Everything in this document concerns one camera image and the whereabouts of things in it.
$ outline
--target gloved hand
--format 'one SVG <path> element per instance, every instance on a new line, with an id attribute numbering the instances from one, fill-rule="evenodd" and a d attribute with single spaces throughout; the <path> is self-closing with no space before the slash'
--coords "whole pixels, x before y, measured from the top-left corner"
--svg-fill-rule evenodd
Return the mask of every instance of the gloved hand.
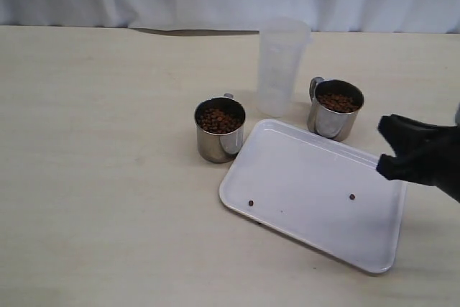
<path id="1" fill-rule="evenodd" d="M 378 130 L 396 154 L 380 156 L 378 173 L 388 180 L 436 186 L 460 203 L 460 126 L 435 126 L 393 114 L 380 119 Z"/>

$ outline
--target metal cup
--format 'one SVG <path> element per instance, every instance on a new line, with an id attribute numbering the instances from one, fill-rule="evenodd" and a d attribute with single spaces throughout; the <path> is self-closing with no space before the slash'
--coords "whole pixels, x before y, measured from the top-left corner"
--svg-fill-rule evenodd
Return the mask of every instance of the metal cup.
<path id="1" fill-rule="evenodd" d="M 200 116 L 209 108 L 217 108 L 225 113 L 235 114 L 241 120 L 241 126 L 226 134 L 210 133 L 198 125 Z M 233 100 L 233 95 L 226 93 L 201 102 L 195 109 L 196 138 L 198 152 L 205 160 L 214 163 L 225 163 L 233 160 L 243 146 L 243 126 L 246 112 L 243 106 Z"/>
<path id="2" fill-rule="evenodd" d="M 319 103 L 318 96 L 328 93 L 352 97 L 354 104 L 359 108 L 351 113 L 338 113 L 327 109 Z M 341 142 L 349 136 L 358 111 L 364 105 L 364 95 L 356 86 L 337 79 L 325 80 L 322 77 L 315 77 L 311 80 L 310 99 L 312 104 L 307 120 L 308 129 L 337 142 Z"/>

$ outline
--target beige table surface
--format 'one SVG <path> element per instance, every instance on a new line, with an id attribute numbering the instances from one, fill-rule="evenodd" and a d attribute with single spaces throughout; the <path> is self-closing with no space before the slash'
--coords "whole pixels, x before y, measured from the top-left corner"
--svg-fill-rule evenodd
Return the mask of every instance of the beige table surface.
<path id="1" fill-rule="evenodd" d="M 460 36 L 315 33 L 313 76 L 366 104 L 347 144 L 390 152 L 384 114 L 452 124 Z M 230 164 L 196 152 L 197 103 L 254 107 L 256 35 L 0 27 L 0 306 L 460 306 L 460 205 L 410 185 L 395 266 L 369 277 L 227 211 Z"/>

